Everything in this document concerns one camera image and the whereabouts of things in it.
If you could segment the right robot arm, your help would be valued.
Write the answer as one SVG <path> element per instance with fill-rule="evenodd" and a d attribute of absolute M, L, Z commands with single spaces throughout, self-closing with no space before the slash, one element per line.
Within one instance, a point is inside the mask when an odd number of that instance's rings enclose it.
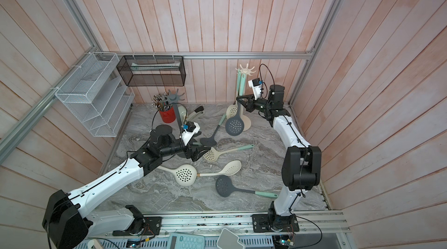
<path fill-rule="evenodd" d="M 293 123 L 291 114 L 284 108 L 284 86 L 270 86 L 267 98 L 262 98 L 261 80 L 250 80 L 248 85 L 253 94 L 240 95 L 237 101 L 248 112 L 258 110 L 262 113 L 264 119 L 279 134 L 286 148 L 281 169 L 284 186 L 269 210 L 273 220 L 284 219 L 292 216 L 292 207 L 304 198 L 309 190 L 319 185 L 322 151 L 305 140 Z"/>

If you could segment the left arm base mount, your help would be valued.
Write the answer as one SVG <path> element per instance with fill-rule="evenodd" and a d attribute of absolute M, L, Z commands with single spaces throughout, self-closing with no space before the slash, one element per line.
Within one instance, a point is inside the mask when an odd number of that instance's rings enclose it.
<path fill-rule="evenodd" d="M 161 216 L 144 216 L 134 205 L 126 205 L 125 209 L 132 213 L 133 221 L 124 230 L 113 231 L 113 236 L 138 236 L 148 232 L 152 235 L 159 235 L 161 229 Z"/>

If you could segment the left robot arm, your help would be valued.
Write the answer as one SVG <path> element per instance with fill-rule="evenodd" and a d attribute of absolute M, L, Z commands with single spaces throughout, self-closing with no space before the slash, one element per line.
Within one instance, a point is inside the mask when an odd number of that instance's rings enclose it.
<path fill-rule="evenodd" d="M 184 154 L 193 162 L 199 160 L 209 151 L 209 147 L 194 144 L 194 137 L 199 135 L 200 126 L 196 122 L 183 125 L 179 138 L 174 137 L 169 125 L 161 124 L 152 129 L 149 139 L 115 169 L 71 192 L 58 190 L 52 194 L 42 222 L 49 247 L 73 249 L 86 237 L 107 232 L 144 233 L 144 215 L 133 205 L 127 205 L 116 214 L 92 212 L 117 191 L 161 166 L 164 157 Z"/>

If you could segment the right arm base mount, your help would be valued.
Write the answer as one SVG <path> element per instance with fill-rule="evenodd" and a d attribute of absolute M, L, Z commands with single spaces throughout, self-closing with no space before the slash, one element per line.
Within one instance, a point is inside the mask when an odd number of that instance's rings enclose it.
<path fill-rule="evenodd" d="M 280 216 L 269 211 L 268 214 L 253 214 L 252 225 L 255 233 L 299 232 L 299 224 L 294 215 Z"/>

